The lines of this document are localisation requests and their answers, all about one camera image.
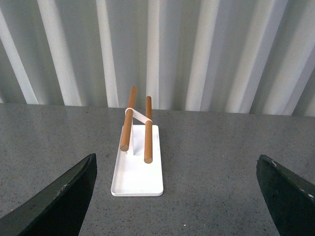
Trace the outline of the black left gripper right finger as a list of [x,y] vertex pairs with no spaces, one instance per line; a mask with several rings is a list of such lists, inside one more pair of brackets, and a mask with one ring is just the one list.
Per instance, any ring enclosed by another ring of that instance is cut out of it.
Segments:
[[256,177],[274,224],[282,236],[315,234],[315,185],[266,155]]

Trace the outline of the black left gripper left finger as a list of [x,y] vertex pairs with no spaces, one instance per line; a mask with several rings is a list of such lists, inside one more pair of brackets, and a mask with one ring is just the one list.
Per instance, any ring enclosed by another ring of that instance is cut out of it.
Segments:
[[97,176],[90,154],[27,202],[1,218],[2,236],[77,236]]

